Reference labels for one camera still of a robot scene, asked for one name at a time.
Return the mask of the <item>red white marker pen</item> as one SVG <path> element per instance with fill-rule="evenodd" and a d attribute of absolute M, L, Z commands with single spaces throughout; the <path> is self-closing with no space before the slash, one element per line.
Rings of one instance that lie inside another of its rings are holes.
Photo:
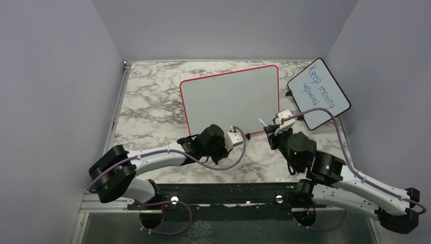
<path fill-rule="evenodd" d="M 258 121 L 261 123 L 261 125 L 265 128 L 268 127 L 268 125 L 260 118 L 258 118 Z"/>

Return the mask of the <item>pink framed whiteboard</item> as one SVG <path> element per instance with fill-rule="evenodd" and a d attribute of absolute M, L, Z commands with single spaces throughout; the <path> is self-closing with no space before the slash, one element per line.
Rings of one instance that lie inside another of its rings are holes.
<path fill-rule="evenodd" d="M 279 68 L 265 65 L 183 80 L 180 94 L 189 134 L 215 124 L 224 131 L 240 127 L 246 134 L 263 131 L 280 111 Z"/>

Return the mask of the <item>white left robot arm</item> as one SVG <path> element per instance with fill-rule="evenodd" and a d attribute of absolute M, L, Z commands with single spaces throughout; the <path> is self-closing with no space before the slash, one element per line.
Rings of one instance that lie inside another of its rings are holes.
<path fill-rule="evenodd" d="M 202 158 L 212 159 L 217 164 L 243 142 L 244 133 L 238 127 L 225 132 L 217 125 L 210 125 L 200 134 L 179 138 L 158 148 L 127 151 L 123 145 L 117 145 L 90 167 L 88 172 L 92 182 L 88 190 L 97 194 L 101 203 L 124 197 L 152 209 L 162 201 L 162 194 L 154 180 L 140 180 L 139 175 L 192 163 L 217 170 Z"/>

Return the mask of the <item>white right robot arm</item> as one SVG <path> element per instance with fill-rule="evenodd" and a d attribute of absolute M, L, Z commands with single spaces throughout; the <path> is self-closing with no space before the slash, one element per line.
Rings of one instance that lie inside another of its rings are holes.
<path fill-rule="evenodd" d="M 413 210 L 420 200 L 417 189 L 397 189 L 355 175 L 343 159 L 317 150 L 304 133 L 276 130 L 277 126 L 264 126 L 270 148 L 286 159 L 291 175 L 305 173 L 294 192 L 284 197 L 286 204 L 305 208 L 294 215 L 300 224 L 313 225 L 317 218 L 311 210 L 331 205 L 376 220 L 392 232 L 409 234 L 418 227 L 419 213 Z"/>

